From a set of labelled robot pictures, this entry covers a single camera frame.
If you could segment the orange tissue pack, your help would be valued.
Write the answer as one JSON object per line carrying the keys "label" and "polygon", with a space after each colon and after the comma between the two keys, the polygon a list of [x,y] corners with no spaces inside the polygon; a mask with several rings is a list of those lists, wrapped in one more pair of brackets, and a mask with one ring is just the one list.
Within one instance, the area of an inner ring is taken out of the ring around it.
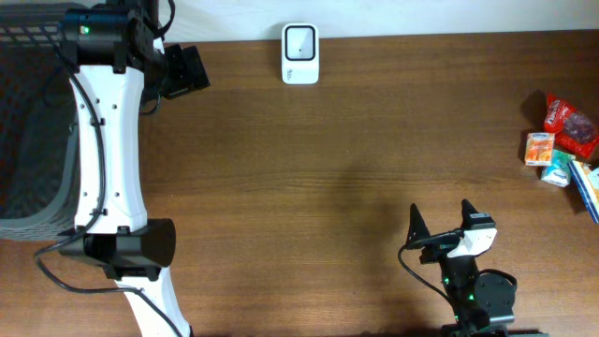
{"label": "orange tissue pack", "polygon": [[546,167],[551,164],[555,135],[530,133],[527,136],[524,163],[526,166]]}

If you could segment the red Hacks candy bag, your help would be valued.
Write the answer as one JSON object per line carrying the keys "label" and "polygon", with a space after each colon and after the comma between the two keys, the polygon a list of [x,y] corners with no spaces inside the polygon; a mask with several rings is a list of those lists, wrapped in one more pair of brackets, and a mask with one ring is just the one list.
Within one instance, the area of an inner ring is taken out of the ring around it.
{"label": "red Hacks candy bag", "polygon": [[546,99],[544,130],[565,150],[589,159],[598,145],[598,126],[567,100],[552,94]]}

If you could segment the green tissue pack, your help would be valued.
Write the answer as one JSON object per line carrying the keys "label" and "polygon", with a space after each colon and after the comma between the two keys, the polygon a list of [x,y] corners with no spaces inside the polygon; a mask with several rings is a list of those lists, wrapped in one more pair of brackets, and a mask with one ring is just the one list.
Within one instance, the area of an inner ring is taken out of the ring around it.
{"label": "green tissue pack", "polygon": [[569,163],[576,157],[560,150],[552,151],[551,163],[541,173],[541,180],[559,187],[566,187],[571,181]]}

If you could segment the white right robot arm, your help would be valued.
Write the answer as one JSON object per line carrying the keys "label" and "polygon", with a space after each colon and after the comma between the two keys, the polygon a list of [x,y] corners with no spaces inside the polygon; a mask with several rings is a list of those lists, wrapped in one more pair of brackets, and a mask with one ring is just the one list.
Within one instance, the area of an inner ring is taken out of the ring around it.
{"label": "white right robot arm", "polygon": [[[476,259],[488,252],[497,236],[497,224],[472,203],[461,201],[461,224],[452,230],[431,234],[415,203],[410,206],[405,244],[399,249],[402,267],[422,285],[439,294],[451,307],[455,322],[440,328],[442,336],[476,337],[542,336],[539,330],[510,330],[515,322],[517,278],[495,269],[481,270]],[[441,287],[418,275],[404,262],[406,251],[419,251],[419,263],[437,264]]]}

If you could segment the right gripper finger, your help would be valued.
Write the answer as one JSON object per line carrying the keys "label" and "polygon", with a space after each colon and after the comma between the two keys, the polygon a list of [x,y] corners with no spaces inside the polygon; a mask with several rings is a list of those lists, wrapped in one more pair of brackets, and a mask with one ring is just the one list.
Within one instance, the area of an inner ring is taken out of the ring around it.
{"label": "right gripper finger", "polygon": [[431,236],[426,223],[415,203],[410,206],[409,228],[406,238],[407,246],[416,246]]}
{"label": "right gripper finger", "polygon": [[473,226],[473,224],[475,223],[475,220],[472,217],[472,215],[476,214],[476,213],[477,213],[477,210],[472,205],[472,203],[466,198],[463,199],[461,201],[462,222],[461,222],[460,228],[461,229],[470,229]]}

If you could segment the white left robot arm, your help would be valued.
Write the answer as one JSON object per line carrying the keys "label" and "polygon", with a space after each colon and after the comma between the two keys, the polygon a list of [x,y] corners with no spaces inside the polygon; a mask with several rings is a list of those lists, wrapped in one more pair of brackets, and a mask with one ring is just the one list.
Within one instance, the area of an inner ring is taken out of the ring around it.
{"label": "white left robot arm", "polygon": [[152,219],[141,193],[139,118],[160,102],[209,86],[196,48],[164,45],[155,1],[70,9],[58,54],[76,99],[80,196],[58,252],[98,267],[126,296],[145,336],[189,336],[170,267],[176,229]]}

